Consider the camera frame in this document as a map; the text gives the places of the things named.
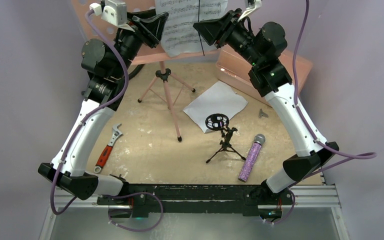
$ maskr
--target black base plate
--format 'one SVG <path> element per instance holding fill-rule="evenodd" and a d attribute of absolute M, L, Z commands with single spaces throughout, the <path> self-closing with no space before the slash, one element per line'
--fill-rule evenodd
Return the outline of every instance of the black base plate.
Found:
<path fill-rule="evenodd" d="M 259 216 L 264 209 L 259 205 L 278 204 L 282 198 L 284 205 L 292 204 L 287 193 L 281 193 L 276 199 L 262 200 L 252 194 L 260 185 L 203 185 L 203 184 L 128 184 L 123 195 L 148 192 L 155 194 L 161 201 L 164 213 L 192 214 L 242 214 L 243 216 Z M 133 197 L 133 218 L 146 218 L 149 213 L 159 213 L 160 206 L 151 196 Z M 98 205 L 128 205 L 129 200 L 99 197 Z"/>

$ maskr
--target red wrench handle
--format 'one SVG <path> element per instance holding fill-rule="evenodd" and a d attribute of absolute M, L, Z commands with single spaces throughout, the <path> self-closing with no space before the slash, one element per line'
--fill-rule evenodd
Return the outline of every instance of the red wrench handle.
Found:
<path fill-rule="evenodd" d="M 104 167 L 104 165 L 108 161 L 108 157 L 110 156 L 110 153 L 111 153 L 112 150 L 113 150 L 113 146 L 110 146 L 110 145 L 107 145 L 103 149 L 102 153 L 100 154 L 100 156 L 98 158 L 98 161 L 96 162 L 96 166 L 97 167 L 101 167 L 101 168 Z"/>

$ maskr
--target adjustable wrench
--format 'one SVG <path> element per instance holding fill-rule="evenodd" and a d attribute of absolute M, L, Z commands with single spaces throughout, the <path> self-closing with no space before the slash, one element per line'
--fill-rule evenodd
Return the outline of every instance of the adjustable wrench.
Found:
<path fill-rule="evenodd" d="M 96 166 L 93 170 L 96 174 L 99 174 L 102 171 L 102 168 L 107 163 L 108 157 L 110 156 L 110 153 L 113 150 L 114 144 L 116 143 L 117 139 L 123 135 L 123 133 L 119 130 L 119 127 L 121 125 L 122 124 L 120 123 L 112 126 L 112 137 L 109 140 L 109 143 L 103 149 L 102 153 L 100 154 L 100 157 L 96 162 Z"/>

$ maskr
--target pink music stand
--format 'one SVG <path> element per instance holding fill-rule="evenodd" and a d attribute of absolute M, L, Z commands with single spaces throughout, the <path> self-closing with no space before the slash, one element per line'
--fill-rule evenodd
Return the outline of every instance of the pink music stand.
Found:
<path fill-rule="evenodd" d="M 85 13 L 87 11 L 89 11 L 89 5 L 91 3 L 96 3 L 96 2 L 97 2 L 96 0 L 71 0 L 71 4 L 73 5 L 75 14 L 77 15 L 79 23 L 80 23 L 81 27 L 83 28 L 83 31 L 84 31 L 84 33 L 88 39 L 98 38 L 96 33 L 94 34 L 92 29 L 88 25 L 88 23 L 86 22 L 86 19 L 84 17 Z M 129 11 L 129 12 L 139 12 L 139 11 L 145 11 L 145 10 L 155 8 L 155 0 L 125 0 L 125 2 L 127 3 L 127 11 Z M 117 32 L 117 29 L 115 26 L 109 24 L 106 21 L 101 20 L 100 17 L 96 17 L 96 16 L 93 17 L 92 21 L 101 30 L 101 32 L 104 33 L 104 35 L 108 39 L 114 39 L 115 38 L 115 34 Z M 210 54 L 216 54 L 218 52 L 219 52 L 218 50 L 214 50 L 214 51 L 206 52 L 205 54 L 210 55 Z M 202 52 L 182 53 L 182 54 L 177 55 L 175 57 L 169 57 L 169 55 L 167 55 L 167 53 L 164 51 L 164 49 L 161 47 L 161 45 L 158 45 L 156 48 L 150 48 L 148 46 L 143 45 L 140 48 L 139 52 L 137 53 L 137 56 L 134 58 L 132 65 L 140 65 L 140 64 L 159 62 L 160 73 L 162 75 L 164 75 L 164 74 L 166 74 L 165 61 L 202 56 L 202 54 L 203 54 Z M 189 84 L 187 84 L 180 77 L 178 77 L 174 73 L 171 73 L 170 75 L 175 80 L 180 82 L 184 87 L 187 87 L 192 92 L 195 92 L 195 89 L 192 86 L 190 86 Z M 177 94 L 176 99 L 173 102 L 172 96 L 170 93 L 170 88 L 169 88 L 168 82 L 166 80 L 163 80 L 165 99 L 151 89 L 151 87 L 154 85 L 154 83 L 157 81 L 157 79 L 158 79 L 157 76 L 155 76 L 152 79 L 148 88 L 145 90 L 145 92 L 142 94 L 142 96 L 137 101 L 139 103 L 142 102 L 142 99 L 145 97 L 145 95 L 148 93 L 148 91 L 151 90 L 158 97 L 160 97 L 164 102 L 166 102 L 167 107 L 170 110 L 171 115 L 173 117 L 174 127 L 175 127 L 176 133 L 177 133 L 177 140 L 179 142 L 181 142 L 182 136 L 180 134 L 177 116 L 176 116 L 176 113 L 174 111 L 173 105 L 176 103 L 177 99 L 179 98 L 179 95 L 182 92 L 183 86 L 182 86 L 182 89 L 180 89 L 179 93 Z"/>

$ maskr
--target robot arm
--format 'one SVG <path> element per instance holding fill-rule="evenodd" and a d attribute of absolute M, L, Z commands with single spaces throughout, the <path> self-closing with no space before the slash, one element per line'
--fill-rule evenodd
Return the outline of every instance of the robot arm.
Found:
<path fill-rule="evenodd" d="M 117 34 L 114 47 L 127 67 L 143 44 L 150 48 L 159 44 L 168 19 L 168 13 L 156 15 L 155 9 L 129 13 L 126 4 L 116 0 L 94 3 L 90 8 L 97 15 L 102 14 L 102 19 L 124 29 L 121 34 Z M 84 101 L 80 113 L 61 151 L 51 163 L 42 163 L 38 172 L 51 182 L 54 176 L 58 176 L 56 185 L 81 200 L 88 199 L 92 194 L 116 196 L 121 192 L 125 180 L 86 172 L 86 165 L 103 127 L 114 115 L 123 97 L 92 114 L 86 122 L 82 123 L 82 120 L 92 110 L 109 102 L 121 92 L 125 84 L 123 69 L 108 45 L 99 39 L 91 39 L 83 45 L 82 57 L 81 66 L 87 70 L 90 81 L 87 90 L 83 92 Z M 66 151 L 66 158 L 62 167 L 58 168 L 67 145 L 70 147 Z"/>
<path fill-rule="evenodd" d="M 283 162 L 283 168 L 261 183 L 258 194 L 261 198 L 275 197 L 290 185 L 301 181 L 315 169 L 323 166 L 333 153 L 318 145 L 310 135 L 295 109 L 294 85 L 291 76 L 279 61 L 287 47 L 285 31 L 275 22 L 267 22 L 254 35 L 246 29 L 244 21 L 252 11 L 261 6 L 261 1 L 246 0 L 249 8 L 242 13 L 240 8 L 230 10 L 219 19 L 196 22 L 193 27 L 209 45 L 217 48 L 228 44 L 252 65 L 248 75 L 259 94 L 266 99 L 279 115 L 295 148 L 296 155 Z M 319 141 L 338 150 L 335 142 L 327 142 L 317 130 L 298 100 L 305 120 L 316 132 Z"/>

